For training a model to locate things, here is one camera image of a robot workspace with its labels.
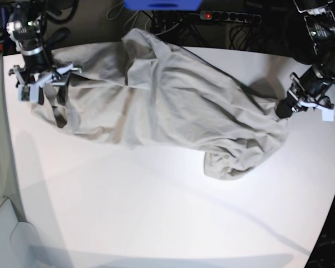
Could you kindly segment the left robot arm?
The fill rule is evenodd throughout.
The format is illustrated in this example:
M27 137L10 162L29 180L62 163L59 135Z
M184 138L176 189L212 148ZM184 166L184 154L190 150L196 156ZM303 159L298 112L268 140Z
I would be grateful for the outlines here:
M310 38L311 67L301 76L290 74L291 86L276 107L276 115L289 118L309 108L321 111L322 120L334 121L335 107L326 95L335 85L335 16L333 1L294 1Z

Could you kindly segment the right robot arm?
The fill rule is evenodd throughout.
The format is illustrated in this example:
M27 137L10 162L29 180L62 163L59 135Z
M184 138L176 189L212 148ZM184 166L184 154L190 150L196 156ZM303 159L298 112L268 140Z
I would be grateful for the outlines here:
M15 65L9 70L9 75L17 78L16 87L20 101L42 105L44 87L52 85L59 88L56 95L59 104L66 104L71 73L82 72L82 69L72 62L61 64L55 61L51 50L69 36L70 30L61 27L47 40L44 39L44 33L48 21L61 24L71 20L78 3L73 2L72 12L65 20L56 20L48 14L48 1L17 2L6 24L6 31L25 62L24 67Z

